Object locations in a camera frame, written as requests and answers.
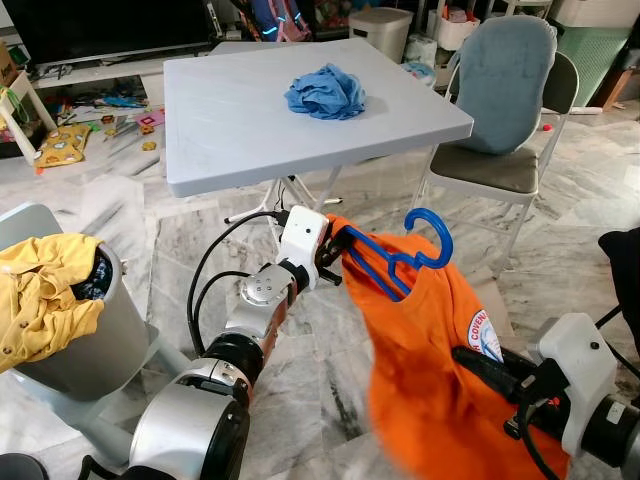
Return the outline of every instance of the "marble floor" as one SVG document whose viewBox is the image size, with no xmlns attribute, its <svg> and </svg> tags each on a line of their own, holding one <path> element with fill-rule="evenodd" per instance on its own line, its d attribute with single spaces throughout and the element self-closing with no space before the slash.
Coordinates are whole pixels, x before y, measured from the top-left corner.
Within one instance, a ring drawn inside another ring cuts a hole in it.
<svg viewBox="0 0 640 480">
<path fill-rule="evenodd" d="M 574 116 L 568 122 L 511 265 L 498 280 L 513 329 L 524 338 L 548 318 L 578 311 L 597 319 L 617 304 L 608 259 L 597 239 L 613 229 L 640 225 L 640 112 L 638 102 L 626 106 L 624 111 Z M 161 128 L 153 135 L 162 142 Z M 532 144 L 540 147 L 546 135 L 537 133 Z M 222 219 L 256 204 L 266 186 L 173 198 L 158 150 L 141 151 L 143 139 L 135 134 L 109 141 L 103 141 L 102 132 L 92 136 L 87 161 L 40 176 L 24 161 L 0 160 L 0 212 L 25 201 L 40 202 L 66 231 L 105 240 L 127 260 L 125 283 L 143 317 L 193 356 L 185 301 L 194 268 L 209 242 L 224 230 Z M 423 159 L 424 151 L 418 150 L 344 169 L 334 189 L 344 202 L 326 211 L 344 215 L 364 230 L 402 233 Z M 319 189 L 327 175 L 314 172 L 303 178 Z M 440 189 L 431 190 L 429 206 L 441 214 L 502 226 L 516 213 L 513 209 L 503 216 L 499 203 Z M 464 273 L 491 266 L 498 258 L 504 237 L 461 223 L 450 223 L 450 228 L 454 259 Z M 205 276 L 227 268 L 255 271 L 274 251 L 268 227 L 255 222 L 221 245 Z M 201 315 L 206 339 L 224 324 L 224 312 L 236 299 L 237 283 L 232 280 L 212 289 Z M 372 348 L 344 288 L 323 285 L 303 296 L 282 330 L 256 386 L 241 478 L 409 478 L 385 457 L 367 420 Z M 621 318 L 604 334 L 640 363 Z M 146 403 L 167 381 L 160 370 L 143 370 L 104 417 L 135 428 Z M 622 396 L 640 393 L 623 370 L 617 385 Z M 33 454 L 53 480 L 76 478 L 82 456 L 96 455 L 78 432 L 31 399 L 8 373 L 0 375 L 0 392 L 0 453 Z M 585 457 L 574 462 L 571 478 L 620 476 Z"/>
</svg>

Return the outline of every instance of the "yellow shirt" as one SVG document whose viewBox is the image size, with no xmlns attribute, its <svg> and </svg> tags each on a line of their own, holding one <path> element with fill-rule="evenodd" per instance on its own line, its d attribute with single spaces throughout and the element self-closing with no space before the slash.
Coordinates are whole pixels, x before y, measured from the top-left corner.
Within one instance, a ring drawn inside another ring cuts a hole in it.
<svg viewBox="0 0 640 480">
<path fill-rule="evenodd" d="M 0 252 L 0 372 L 47 358 L 96 331 L 103 301 L 76 300 L 71 285 L 87 279 L 99 243 L 61 233 Z"/>
</svg>

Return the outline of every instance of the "orange t-shirt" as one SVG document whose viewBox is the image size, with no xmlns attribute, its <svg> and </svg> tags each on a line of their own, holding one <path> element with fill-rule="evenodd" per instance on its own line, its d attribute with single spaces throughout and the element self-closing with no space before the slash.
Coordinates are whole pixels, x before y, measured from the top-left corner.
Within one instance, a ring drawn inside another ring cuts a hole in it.
<svg viewBox="0 0 640 480">
<path fill-rule="evenodd" d="M 341 217 L 329 218 L 334 236 L 349 224 Z M 390 253 L 439 255 L 419 235 L 370 236 Z M 358 240 L 353 246 L 387 285 L 395 287 L 381 257 Z M 543 479 L 524 443 L 503 431 L 515 407 L 451 356 L 452 347 L 463 345 L 501 358 L 491 322 L 458 269 L 450 263 L 438 270 L 416 271 L 398 264 L 396 275 L 412 291 L 393 302 L 348 251 L 342 265 L 349 295 L 362 310 L 373 342 L 369 409 L 374 430 L 391 457 L 429 480 Z M 560 443 L 530 428 L 547 464 L 565 477 L 568 456 Z"/>
</svg>

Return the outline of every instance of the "shirt logo patch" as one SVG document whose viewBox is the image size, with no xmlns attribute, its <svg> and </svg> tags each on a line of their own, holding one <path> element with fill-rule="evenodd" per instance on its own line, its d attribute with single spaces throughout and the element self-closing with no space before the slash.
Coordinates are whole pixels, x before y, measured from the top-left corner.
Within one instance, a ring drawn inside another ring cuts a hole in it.
<svg viewBox="0 0 640 480">
<path fill-rule="evenodd" d="M 503 362 L 500 342 L 487 312 L 480 310 L 473 316 L 467 336 L 471 348 L 493 360 Z"/>
</svg>

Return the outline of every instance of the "hanger hook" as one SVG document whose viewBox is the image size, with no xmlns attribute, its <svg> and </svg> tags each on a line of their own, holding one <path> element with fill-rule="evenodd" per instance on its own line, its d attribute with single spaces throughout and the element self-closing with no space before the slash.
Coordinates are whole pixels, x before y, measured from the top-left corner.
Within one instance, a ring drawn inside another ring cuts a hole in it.
<svg viewBox="0 0 640 480">
<path fill-rule="evenodd" d="M 428 222 L 438 233 L 441 247 L 440 256 L 437 259 L 429 258 L 422 253 L 416 255 L 416 259 L 426 267 L 442 268 L 449 263 L 451 255 L 453 255 L 453 239 L 451 238 L 449 229 L 436 213 L 426 208 L 414 208 L 407 213 L 404 219 L 404 228 L 407 231 L 413 230 L 416 220 L 419 218 Z"/>
</svg>

